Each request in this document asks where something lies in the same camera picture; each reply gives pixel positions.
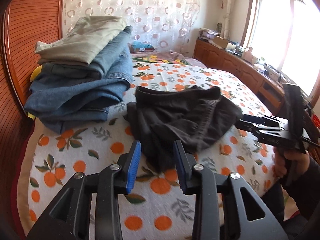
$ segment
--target window frame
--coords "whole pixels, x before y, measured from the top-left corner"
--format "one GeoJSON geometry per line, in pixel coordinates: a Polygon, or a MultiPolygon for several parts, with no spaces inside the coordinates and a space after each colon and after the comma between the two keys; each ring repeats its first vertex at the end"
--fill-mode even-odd
{"type": "MultiPolygon", "coordinates": [[[[261,3],[261,0],[249,0],[247,19],[245,22],[244,33],[243,33],[241,43],[240,43],[240,45],[245,48],[248,47],[248,45],[251,44],[251,42],[252,42],[252,38],[254,35],[254,31],[255,31],[256,24],[257,24],[258,15],[259,15],[260,3],[261,3]]],[[[292,37],[293,17],[294,17],[294,0],[290,0],[290,5],[291,5],[290,6],[291,7],[291,15],[292,15],[291,26],[290,26],[289,33],[288,33],[288,39],[287,39],[283,58],[281,60],[280,65],[276,69],[278,71],[280,71],[286,79],[288,79],[290,82],[294,83],[290,79],[290,77],[288,77],[286,74],[284,74],[281,71],[283,64],[284,64],[284,61],[285,61],[285,57],[286,57],[288,49],[289,49],[290,40],[292,37]]],[[[320,97],[320,71],[318,73],[318,77],[316,79],[315,85],[313,86],[313,89],[312,89],[310,95],[309,96],[305,95],[305,98],[311,102],[312,106],[314,106],[316,104],[319,97],[320,97]]]]}

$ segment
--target cabinet door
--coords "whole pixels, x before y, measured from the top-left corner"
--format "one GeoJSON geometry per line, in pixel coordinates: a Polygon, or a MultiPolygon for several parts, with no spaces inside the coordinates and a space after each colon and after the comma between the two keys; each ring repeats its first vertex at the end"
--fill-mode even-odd
{"type": "Polygon", "coordinates": [[[228,55],[225,54],[222,64],[221,64],[221,70],[227,71],[235,76],[239,76],[239,69],[240,69],[241,62],[228,55]]]}
{"type": "Polygon", "coordinates": [[[239,79],[245,84],[254,94],[259,90],[263,82],[261,74],[257,73],[255,69],[242,70],[239,79]]]}
{"type": "Polygon", "coordinates": [[[195,51],[193,52],[193,57],[202,63],[204,63],[204,53],[206,51],[206,45],[203,44],[201,41],[196,42],[195,51]]]}
{"type": "Polygon", "coordinates": [[[221,61],[221,52],[218,48],[210,46],[206,52],[207,57],[205,61],[205,65],[208,68],[220,69],[220,61],[221,61]]]}

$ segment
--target white wall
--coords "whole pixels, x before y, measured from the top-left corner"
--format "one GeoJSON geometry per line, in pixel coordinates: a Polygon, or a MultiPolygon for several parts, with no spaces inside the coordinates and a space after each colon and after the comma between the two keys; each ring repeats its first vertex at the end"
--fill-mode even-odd
{"type": "Polygon", "coordinates": [[[193,56],[199,28],[216,29],[220,14],[222,13],[221,5],[222,0],[200,0],[200,11],[192,27],[187,53],[185,53],[186,57],[193,56]]]}
{"type": "Polygon", "coordinates": [[[250,0],[235,0],[235,5],[231,13],[230,40],[241,42],[244,32],[244,25],[247,20],[250,0]]]}

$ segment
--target bedspread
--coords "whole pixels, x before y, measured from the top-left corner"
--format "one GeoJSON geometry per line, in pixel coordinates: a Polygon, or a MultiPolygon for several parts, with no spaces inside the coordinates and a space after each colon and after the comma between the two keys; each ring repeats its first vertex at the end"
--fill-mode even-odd
{"type": "MultiPolygon", "coordinates": [[[[124,119],[126,103],[135,100],[136,86],[154,90],[182,91],[193,85],[207,89],[219,86],[222,94],[244,114],[271,114],[261,101],[230,73],[196,66],[133,63],[135,76],[124,102],[110,108],[108,120],[89,123],[57,135],[42,129],[33,157],[28,186],[29,215],[20,215],[27,233],[52,198],[77,171],[100,172],[129,151],[133,136],[124,119]]],[[[195,155],[213,172],[239,172],[262,196],[275,182],[273,150],[251,134],[234,126],[213,146],[195,155]]],[[[222,201],[220,222],[223,223],[222,201]]],[[[158,174],[141,157],[137,179],[130,195],[119,196],[123,239],[191,239],[195,196],[180,190],[177,173],[158,174]]],[[[94,239],[95,198],[91,208],[90,239],[94,239]]]]}

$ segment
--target wooden headboard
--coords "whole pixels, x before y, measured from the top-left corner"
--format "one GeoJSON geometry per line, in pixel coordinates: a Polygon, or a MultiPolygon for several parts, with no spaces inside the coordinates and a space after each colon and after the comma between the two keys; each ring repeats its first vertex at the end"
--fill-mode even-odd
{"type": "Polygon", "coordinates": [[[35,43],[61,38],[63,0],[12,0],[6,7],[0,35],[0,212],[12,223],[10,190],[21,145],[32,120],[23,106],[30,75],[38,66],[35,43]]]}

